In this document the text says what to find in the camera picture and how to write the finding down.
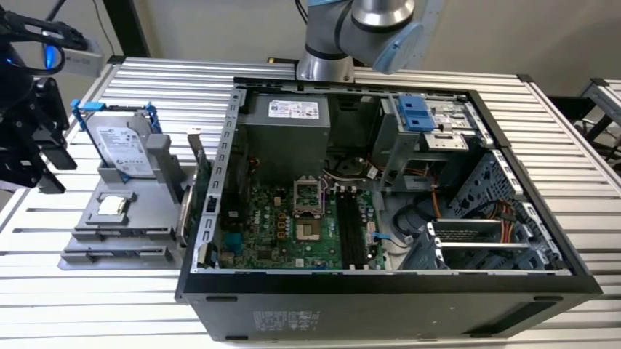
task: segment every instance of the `blue connector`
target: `blue connector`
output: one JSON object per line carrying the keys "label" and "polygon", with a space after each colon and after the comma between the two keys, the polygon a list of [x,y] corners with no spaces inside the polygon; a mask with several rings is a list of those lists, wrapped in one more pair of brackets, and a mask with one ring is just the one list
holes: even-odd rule
{"label": "blue connector", "polygon": [[389,235],[389,234],[382,234],[382,233],[378,233],[377,231],[374,231],[374,232],[372,233],[372,236],[373,236],[374,238],[381,239],[381,240],[390,240],[390,235]]}

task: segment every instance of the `black cable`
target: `black cable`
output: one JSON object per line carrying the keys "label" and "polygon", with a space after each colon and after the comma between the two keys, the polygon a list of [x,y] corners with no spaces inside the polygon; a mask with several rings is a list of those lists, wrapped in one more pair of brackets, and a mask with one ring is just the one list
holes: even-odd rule
{"label": "black cable", "polygon": [[106,32],[106,29],[105,29],[105,23],[102,23],[102,16],[99,15],[98,2],[97,2],[95,0],[93,0],[93,2],[94,2],[94,5],[95,5],[95,13],[98,13],[99,26],[102,27],[102,31],[105,32],[106,41],[109,42],[110,49],[111,49],[111,51],[113,51],[113,56],[117,56],[115,47],[113,46],[113,42],[110,41],[109,33]]}
{"label": "black cable", "polygon": [[421,216],[421,218],[426,221],[430,221],[433,220],[433,216],[430,216],[426,212],[422,212],[421,209],[418,208],[418,204],[422,202],[422,199],[426,198],[428,196],[430,196],[432,194],[430,193],[426,193],[426,194],[421,194],[418,195],[414,200],[413,200],[413,203],[412,204],[408,204],[406,206],[404,206],[401,209],[397,210],[396,214],[393,215],[393,227],[394,229],[405,236],[413,236],[413,235],[418,235],[420,232],[417,231],[409,231],[409,230],[405,230],[404,228],[401,228],[401,225],[400,225],[400,216],[406,213],[408,211],[410,210],[414,210],[416,213],[418,213],[418,215]]}
{"label": "black cable", "polygon": [[53,10],[49,13],[49,16],[46,17],[46,22],[51,22],[55,18],[57,15],[59,14],[61,7],[66,4],[67,0],[58,0],[55,6],[53,7]]}
{"label": "black cable", "polygon": [[464,216],[463,216],[463,219],[468,219],[468,218],[472,218],[475,217],[475,215],[477,213],[481,213],[481,210],[488,207],[489,205],[492,204],[496,204],[497,202],[500,202],[499,200],[493,200],[493,201],[488,201],[487,203],[479,205],[477,207],[475,207]]}
{"label": "black cable", "polygon": [[414,224],[410,221],[410,215],[409,214],[406,214],[406,221],[408,221],[408,224],[410,225],[410,227],[417,229],[417,227],[414,226]]}
{"label": "black cable", "polygon": [[408,246],[400,245],[400,244],[398,244],[394,240],[392,240],[390,238],[384,238],[381,241],[382,241],[382,242],[384,242],[384,241],[390,242],[393,245],[396,245],[396,246],[400,247],[401,249],[406,249],[406,248],[408,248]]}
{"label": "black cable", "polygon": [[301,4],[301,0],[296,0],[296,7],[298,8],[298,12],[301,14],[304,24],[308,24],[308,22],[309,22],[309,14],[308,14],[306,10],[304,9],[304,6]]}

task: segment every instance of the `label sticker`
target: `label sticker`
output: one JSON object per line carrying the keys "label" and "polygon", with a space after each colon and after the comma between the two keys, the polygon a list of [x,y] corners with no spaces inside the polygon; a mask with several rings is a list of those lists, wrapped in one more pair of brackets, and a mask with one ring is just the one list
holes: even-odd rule
{"label": "label sticker", "polygon": [[99,126],[98,133],[117,169],[130,176],[153,176],[154,170],[137,131],[127,127]]}
{"label": "label sticker", "polygon": [[378,169],[376,168],[376,166],[372,165],[372,168],[369,169],[369,172],[368,172],[368,177],[374,180],[376,176],[378,176]]}
{"label": "label sticker", "polygon": [[442,115],[434,116],[436,124],[451,124],[451,118]]}
{"label": "label sticker", "polygon": [[314,331],[320,324],[318,311],[254,311],[258,331]]}
{"label": "label sticker", "polygon": [[270,102],[270,118],[320,119],[320,103],[294,100]]}

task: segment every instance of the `blue plastic latch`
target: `blue plastic latch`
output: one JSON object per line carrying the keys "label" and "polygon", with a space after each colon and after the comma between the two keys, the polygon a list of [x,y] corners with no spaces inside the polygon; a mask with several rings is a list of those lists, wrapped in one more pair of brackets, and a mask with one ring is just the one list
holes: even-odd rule
{"label": "blue plastic latch", "polygon": [[405,119],[408,131],[430,132],[436,128],[434,118],[428,111],[428,103],[421,96],[400,96],[397,109]]}
{"label": "blue plastic latch", "polygon": [[374,238],[380,238],[382,240],[390,240],[390,235],[389,234],[382,234],[382,233],[378,233],[377,231],[372,233],[373,237]]}
{"label": "blue plastic latch", "polygon": [[106,103],[102,102],[85,102],[82,107],[83,111],[103,111],[106,109]]}
{"label": "blue plastic latch", "polygon": [[153,105],[151,102],[147,103],[145,110],[149,112],[149,117],[151,119],[151,126],[154,127],[158,133],[162,133],[162,126],[159,124],[159,118],[158,118],[158,109],[155,105]]}

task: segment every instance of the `aluminum extrusion table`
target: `aluminum extrusion table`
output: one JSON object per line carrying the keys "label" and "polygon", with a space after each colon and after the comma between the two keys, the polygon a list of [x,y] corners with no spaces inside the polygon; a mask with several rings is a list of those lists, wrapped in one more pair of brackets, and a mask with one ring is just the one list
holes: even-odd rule
{"label": "aluminum extrusion table", "polygon": [[621,126],[621,80],[593,78],[581,97],[591,98],[605,113],[587,135],[593,141],[613,122]]}
{"label": "aluminum extrusion table", "polygon": [[[292,65],[127,58],[109,64],[85,100],[158,106],[173,152],[193,161],[186,131],[202,128],[214,156],[234,76],[293,79]],[[621,179],[543,94],[515,75],[358,68],[369,84],[476,89],[496,117],[604,296],[505,340],[258,343],[258,348],[428,347],[465,344],[508,349],[621,347]],[[62,196],[22,190],[0,214],[0,347],[122,348],[214,343],[190,306],[175,304],[178,270],[62,271],[59,253],[99,181],[98,153],[75,127],[78,170],[58,171]]]}

